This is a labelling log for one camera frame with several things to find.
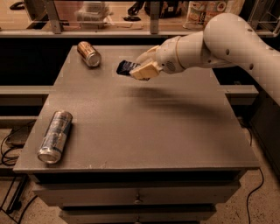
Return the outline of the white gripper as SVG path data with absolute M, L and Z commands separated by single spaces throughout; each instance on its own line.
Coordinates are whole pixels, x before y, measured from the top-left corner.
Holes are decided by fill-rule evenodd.
M 180 36 L 167 39 L 162 45 L 155 45 L 137 57 L 138 63 L 129 74 L 136 80 L 147 81 L 159 76 L 163 70 L 168 74 L 183 72 L 177 55 L 177 44 Z

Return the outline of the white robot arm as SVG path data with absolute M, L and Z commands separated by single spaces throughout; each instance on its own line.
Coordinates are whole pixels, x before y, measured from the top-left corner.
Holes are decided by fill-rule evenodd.
M 280 52 L 264 43 L 241 17 L 221 13 L 203 31 L 167 39 L 141 54 L 129 74 L 148 80 L 190 67 L 241 67 L 280 104 Z

